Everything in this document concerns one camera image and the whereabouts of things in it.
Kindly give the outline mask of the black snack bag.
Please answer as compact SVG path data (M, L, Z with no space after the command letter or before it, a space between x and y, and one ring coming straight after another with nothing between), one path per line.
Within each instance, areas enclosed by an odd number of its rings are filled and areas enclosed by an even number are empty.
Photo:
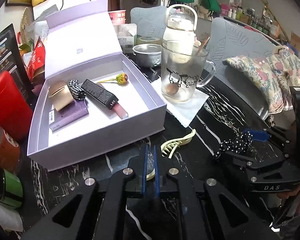
M0 32L0 74L10 73L27 102L34 98L31 84L19 52L14 26L10 24Z

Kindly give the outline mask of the purple flat box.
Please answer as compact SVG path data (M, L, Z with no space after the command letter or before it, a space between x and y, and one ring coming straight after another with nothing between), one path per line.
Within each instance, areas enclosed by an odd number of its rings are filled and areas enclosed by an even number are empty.
M75 100L60 111L55 109L49 111L49 128L55 132L88 114L85 100Z

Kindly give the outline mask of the clear spice jar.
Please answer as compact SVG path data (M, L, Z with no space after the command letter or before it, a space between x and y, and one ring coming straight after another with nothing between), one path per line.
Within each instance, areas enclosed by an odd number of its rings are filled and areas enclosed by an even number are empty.
M19 144L0 126L0 167L14 173L19 157Z

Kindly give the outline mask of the floral cloth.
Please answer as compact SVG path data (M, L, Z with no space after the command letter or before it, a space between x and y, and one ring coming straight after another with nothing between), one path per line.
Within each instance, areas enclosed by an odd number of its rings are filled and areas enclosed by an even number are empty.
M293 109L290 86L300 87L300 59L287 46L276 46L263 58L236 56L224 60L243 73L263 94L270 114Z

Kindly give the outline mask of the red snack packet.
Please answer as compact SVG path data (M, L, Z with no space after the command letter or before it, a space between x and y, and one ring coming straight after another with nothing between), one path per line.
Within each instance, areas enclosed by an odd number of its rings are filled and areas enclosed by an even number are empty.
M31 81L34 78L35 71L43 66L45 66L45 47L41 38L38 37L30 62L26 68L27 75Z

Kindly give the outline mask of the gold small box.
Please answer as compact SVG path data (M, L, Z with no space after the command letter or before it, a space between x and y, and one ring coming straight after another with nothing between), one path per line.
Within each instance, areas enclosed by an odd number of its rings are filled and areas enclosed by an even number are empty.
M49 99L56 111L60 111L74 101L70 89L64 81L58 81L50 86Z

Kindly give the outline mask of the clear cartoon glass mug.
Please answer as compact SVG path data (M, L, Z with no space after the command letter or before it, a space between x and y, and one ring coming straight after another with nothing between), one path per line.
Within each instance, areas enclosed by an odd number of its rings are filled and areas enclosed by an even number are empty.
M161 92L174 102L192 98L196 88L214 77L216 65L207 60L208 52L191 43L164 41L161 46Z

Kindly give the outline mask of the small steel bowl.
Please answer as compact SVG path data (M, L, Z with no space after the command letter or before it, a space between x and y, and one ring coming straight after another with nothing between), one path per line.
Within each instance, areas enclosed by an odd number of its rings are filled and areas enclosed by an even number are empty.
M161 45L139 44L132 48L136 64L140 67L151 68L161 65Z

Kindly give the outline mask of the white paper napkin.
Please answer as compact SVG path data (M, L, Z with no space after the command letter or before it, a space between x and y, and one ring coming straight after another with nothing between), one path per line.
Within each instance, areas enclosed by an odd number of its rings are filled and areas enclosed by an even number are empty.
M157 79L151 83L154 90L159 94L163 102L167 105L167 110L171 113L182 126L187 128L192 120L196 117L199 110L209 98L208 95L196 89L192 98L185 102L173 102L167 100L161 92L161 79Z

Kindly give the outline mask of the black lipstick box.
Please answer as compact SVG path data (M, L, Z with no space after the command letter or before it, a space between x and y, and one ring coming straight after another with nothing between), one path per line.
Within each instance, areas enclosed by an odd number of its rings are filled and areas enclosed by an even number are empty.
M118 98L113 93L107 91L105 88L97 85L89 79L86 79L82 83L81 88L109 110L111 110L115 103L118 102Z

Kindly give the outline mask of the cream hair claw clip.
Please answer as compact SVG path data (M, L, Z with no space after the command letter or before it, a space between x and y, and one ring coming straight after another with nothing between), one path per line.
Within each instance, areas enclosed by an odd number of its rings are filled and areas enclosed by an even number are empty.
M185 135L182 138L172 139L164 142L161 146L161 153L163 157L168 157L171 159L177 150L178 147L184 146L191 142L192 138L196 134L196 130L193 129L189 134ZM148 161L147 161L147 181L153 179L155 176L154 171L154 155L153 151L151 151L151 147L149 146L148 150Z

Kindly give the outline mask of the green lollipop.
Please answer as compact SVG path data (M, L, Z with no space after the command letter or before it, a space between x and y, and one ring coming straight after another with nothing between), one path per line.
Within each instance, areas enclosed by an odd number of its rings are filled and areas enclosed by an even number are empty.
M120 73L114 78L100 81L100 83L106 82L114 82L118 83L119 85L125 85L128 83L128 75L126 73Z

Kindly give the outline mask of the grey cushioned chair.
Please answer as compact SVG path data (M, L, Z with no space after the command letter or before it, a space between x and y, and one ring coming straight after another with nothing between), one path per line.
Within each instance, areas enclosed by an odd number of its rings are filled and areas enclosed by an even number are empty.
M261 33L223 18L211 23L208 59L215 76L239 95L262 119L284 110L282 89L266 64L274 45Z

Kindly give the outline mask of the red canister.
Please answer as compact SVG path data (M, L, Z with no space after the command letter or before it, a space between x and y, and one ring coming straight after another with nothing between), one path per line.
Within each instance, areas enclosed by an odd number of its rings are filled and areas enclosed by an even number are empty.
M33 110L30 108L10 73L0 74L0 126L16 141L29 133Z

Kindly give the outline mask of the black polka dot scrunchie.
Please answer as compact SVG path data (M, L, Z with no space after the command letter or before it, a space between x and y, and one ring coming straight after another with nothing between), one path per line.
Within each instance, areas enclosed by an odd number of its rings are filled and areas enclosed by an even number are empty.
M219 149L214 152L213 157L218 159L225 152L232 152L235 154L246 154L252 145L253 135L247 131L241 133L234 139L229 139L221 142Z

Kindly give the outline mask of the lilac open gift box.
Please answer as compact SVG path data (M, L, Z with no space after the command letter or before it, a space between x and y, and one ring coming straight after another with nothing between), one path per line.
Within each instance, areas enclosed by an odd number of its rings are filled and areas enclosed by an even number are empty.
M164 129L166 103L123 54L107 0L76 5L46 20L45 82L32 118L29 158L53 171ZM70 81L84 90L87 115L53 131L56 104Z

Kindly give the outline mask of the pink lip gloss tube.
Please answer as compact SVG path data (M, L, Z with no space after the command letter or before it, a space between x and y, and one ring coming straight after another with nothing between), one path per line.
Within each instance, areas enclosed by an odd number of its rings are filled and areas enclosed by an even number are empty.
M128 118L128 113L118 102L115 103L111 110L114 111L120 119Z

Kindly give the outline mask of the tape roll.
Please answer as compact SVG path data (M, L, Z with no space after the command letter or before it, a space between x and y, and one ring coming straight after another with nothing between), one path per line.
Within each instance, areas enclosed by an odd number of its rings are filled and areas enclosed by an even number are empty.
M162 40L159 37L141 36L141 37L137 38L136 44L137 45L140 45L140 44L157 44L157 45L161 45Z

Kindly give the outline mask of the pink paper noodle cup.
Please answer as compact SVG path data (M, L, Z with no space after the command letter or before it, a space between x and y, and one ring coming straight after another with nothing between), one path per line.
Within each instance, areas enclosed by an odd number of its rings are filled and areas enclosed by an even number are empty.
M122 25L126 23L126 10L115 10L108 12L113 25Z

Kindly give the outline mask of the white tissue box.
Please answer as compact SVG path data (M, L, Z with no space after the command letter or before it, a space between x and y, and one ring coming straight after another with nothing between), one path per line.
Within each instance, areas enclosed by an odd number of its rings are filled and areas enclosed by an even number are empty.
M135 23L115 25L114 29L123 53L134 53L133 47L136 45L137 25Z

